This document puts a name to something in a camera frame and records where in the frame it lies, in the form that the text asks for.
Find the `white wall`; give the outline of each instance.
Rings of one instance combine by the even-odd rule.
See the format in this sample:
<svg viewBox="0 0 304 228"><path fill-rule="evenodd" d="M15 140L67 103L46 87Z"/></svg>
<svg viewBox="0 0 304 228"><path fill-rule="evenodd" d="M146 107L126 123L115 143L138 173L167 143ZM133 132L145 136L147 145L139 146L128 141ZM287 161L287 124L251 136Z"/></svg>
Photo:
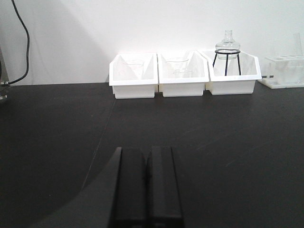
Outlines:
<svg viewBox="0 0 304 228"><path fill-rule="evenodd" d="M259 57L304 44L304 0L15 0L31 35L19 85L104 82L117 53L212 48L232 29ZM10 80L25 71L26 35L10 0L0 3L0 45Z"/></svg>

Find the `black cable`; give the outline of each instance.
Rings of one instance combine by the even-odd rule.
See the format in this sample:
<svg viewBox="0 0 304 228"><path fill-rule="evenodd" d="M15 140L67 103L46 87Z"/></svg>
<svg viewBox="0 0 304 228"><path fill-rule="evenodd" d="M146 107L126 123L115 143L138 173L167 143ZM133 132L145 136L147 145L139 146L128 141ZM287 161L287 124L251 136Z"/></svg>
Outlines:
<svg viewBox="0 0 304 228"><path fill-rule="evenodd" d="M16 12L16 14L17 14L17 16L18 16L18 18L19 18L19 20L20 20L20 22L21 22L21 24L22 24L22 26L23 26L23 28L24 28L24 30L25 30L25 32L27 33L28 43L27 43L27 69L26 69L26 71L25 71L25 74L24 74L22 77L20 77L20 78L14 80L14 81L12 81L12 82L8 82L8 83L7 83L8 85L13 84L13 83L16 83L16 82L18 82L18 81L24 79L24 78L28 75L28 72L29 72L29 61L28 61L28 60L29 60L29 31L28 31L27 27L25 26L25 24L24 24L24 22L23 22L21 16L20 16L19 13L18 13L18 10L17 10L16 4L15 4L15 1L14 1L14 0L11 0L11 2L13 3L15 12Z"/></svg>

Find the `glass flask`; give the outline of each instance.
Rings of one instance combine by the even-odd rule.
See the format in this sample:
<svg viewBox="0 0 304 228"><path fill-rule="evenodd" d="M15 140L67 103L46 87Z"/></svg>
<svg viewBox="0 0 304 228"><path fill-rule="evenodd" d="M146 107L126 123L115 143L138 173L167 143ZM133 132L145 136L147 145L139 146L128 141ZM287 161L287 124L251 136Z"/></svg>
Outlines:
<svg viewBox="0 0 304 228"><path fill-rule="evenodd" d="M240 44L236 42L232 37L232 30L226 30L224 39L217 43L215 46L215 49L219 52L224 53L233 53L236 50L239 50ZM228 59L235 59L237 55L228 55ZM218 54L219 59L225 59L227 58L227 55Z"/></svg>

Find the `storage bin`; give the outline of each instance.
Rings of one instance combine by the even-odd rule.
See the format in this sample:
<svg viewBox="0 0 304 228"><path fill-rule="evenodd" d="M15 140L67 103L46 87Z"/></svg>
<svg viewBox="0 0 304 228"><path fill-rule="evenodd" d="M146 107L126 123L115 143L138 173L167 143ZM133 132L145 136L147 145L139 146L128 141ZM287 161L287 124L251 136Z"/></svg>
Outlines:
<svg viewBox="0 0 304 228"><path fill-rule="evenodd" d="M158 84L157 55L120 54L110 63L109 85L115 98L151 98Z"/></svg>
<svg viewBox="0 0 304 228"><path fill-rule="evenodd" d="M159 88L164 97L202 96L209 81L207 60L197 51L157 53Z"/></svg>
<svg viewBox="0 0 304 228"><path fill-rule="evenodd" d="M241 75L235 58L228 60L227 76L225 76L226 60L217 58L213 67L214 50L200 50L199 53L208 61L210 82L206 84L206 90L213 95L251 94L256 80L262 78L256 56L241 51L239 53Z"/></svg>

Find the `glassware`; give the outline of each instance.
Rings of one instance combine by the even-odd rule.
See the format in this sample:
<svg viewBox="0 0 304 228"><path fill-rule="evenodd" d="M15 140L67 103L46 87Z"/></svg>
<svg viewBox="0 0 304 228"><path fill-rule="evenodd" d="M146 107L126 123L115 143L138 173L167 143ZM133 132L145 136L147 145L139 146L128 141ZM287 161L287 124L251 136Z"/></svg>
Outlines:
<svg viewBox="0 0 304 228"><path fill-rule="evenodd" d="M217 43L215 46L217 51L223 52L223 53L233 53L236 50L239 50L240 44L236 42L232 37L232 30L226 30L224 39ZM235 59L237 55L228 55L228 59ZM227 58L227 55L218 54L219 59L225 59Z"/></svg>
<svg viewBox="0 0 304 228"><path fill-rule="evenodd" d="M137 79L141 79L143 75L143 60L129 60L123 64L127 65L136 75Z"/></svg>
<svg viewBox="0 0 304 228"><path fill-rule="evenodd" d="M189 59L184 58L169 58L166 63L170 64L175 72L184 72L187 68L188 61Z"/></svg>

